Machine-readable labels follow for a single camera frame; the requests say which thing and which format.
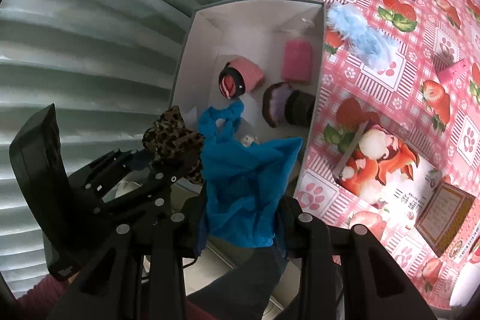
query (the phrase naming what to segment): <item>white storage box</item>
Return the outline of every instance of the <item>white storage box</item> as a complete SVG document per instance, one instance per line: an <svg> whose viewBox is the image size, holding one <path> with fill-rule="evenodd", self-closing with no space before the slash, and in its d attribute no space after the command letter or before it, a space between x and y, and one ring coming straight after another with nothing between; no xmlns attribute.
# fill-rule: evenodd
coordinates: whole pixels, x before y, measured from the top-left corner
<svg viewBox="0 0 480 320"><path fill-rule="evenodd" d="M305 147L309 129L287 123L270 128L262 117L262 98L271 84L282 81L285 42L298 38L311 43L313 71L309 84L292 86L318 96L324 31L324 5L311 0L231 0L197 10L184 43L170 104L178 105L187 127L195 129L196 119L205 109L225 108L232 103L220 93L218 75L232 57L244 56L264 71L265 81L239 98L245 105L239 133L255 136L260 143L300 136Z"/></svg>

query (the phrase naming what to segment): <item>light blue fluffy object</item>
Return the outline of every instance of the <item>light blue fluffy object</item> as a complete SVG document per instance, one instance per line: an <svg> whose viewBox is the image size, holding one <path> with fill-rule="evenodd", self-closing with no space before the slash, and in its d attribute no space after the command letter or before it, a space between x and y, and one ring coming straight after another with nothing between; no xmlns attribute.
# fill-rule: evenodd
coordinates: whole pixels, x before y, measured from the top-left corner
<svg viewBox="0 0 480 320"><path fill-rule="evenodd" d="M368 25L363 14L351 4L332 4L327 25L350 43L350 52L374 71L388 69L398 41Z"/></svg>

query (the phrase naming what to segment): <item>sleeve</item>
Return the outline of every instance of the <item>sleeve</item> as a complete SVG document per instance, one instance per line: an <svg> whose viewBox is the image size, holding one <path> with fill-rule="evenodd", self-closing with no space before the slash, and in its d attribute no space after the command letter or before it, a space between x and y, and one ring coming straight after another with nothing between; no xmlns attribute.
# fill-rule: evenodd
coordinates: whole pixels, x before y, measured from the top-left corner
<svg viewBox="0 0 480 320"><path fill-rule="evenodd" d="M65 293L68 281L58 282L47 275L25 295L17 300L17 310L23 320L43 320Z"/></svg>

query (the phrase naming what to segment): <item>curtain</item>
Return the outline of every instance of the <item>curtain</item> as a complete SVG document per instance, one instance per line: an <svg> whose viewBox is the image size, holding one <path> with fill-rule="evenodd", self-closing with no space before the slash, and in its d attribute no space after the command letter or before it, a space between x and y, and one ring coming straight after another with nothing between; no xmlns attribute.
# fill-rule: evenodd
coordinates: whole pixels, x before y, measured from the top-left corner
<svg viewBox="0 0 480 320"><path fill-rule="evenodd" d="M3 0L0 4L0 271L16 297L47 273L42 235L10 166L23 123L55 103L71 173L167 109L192 11L220 0Z"/></svg>

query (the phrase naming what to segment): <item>black strap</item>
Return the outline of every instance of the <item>black strap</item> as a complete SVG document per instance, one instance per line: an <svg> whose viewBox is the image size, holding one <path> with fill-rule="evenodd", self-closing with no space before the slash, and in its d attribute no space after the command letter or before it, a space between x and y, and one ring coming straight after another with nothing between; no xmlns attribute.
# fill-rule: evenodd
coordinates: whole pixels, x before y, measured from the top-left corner
<svg viewBox="0 0 480 320"><path fill-rule="evenodd" d="M218 88L220 89L220 92L222 92L222 89L220 88L222 79L225 76L230 75L233 79L233 83L235 84L235 94L233 94L230 98L237 98L245 94L245 82L243 81L243 76L241 75L241 73L238 72L236 68L232 68L229 66L230 62L225 64L222 72L220 72L220 75L218 75Z"/></svg>

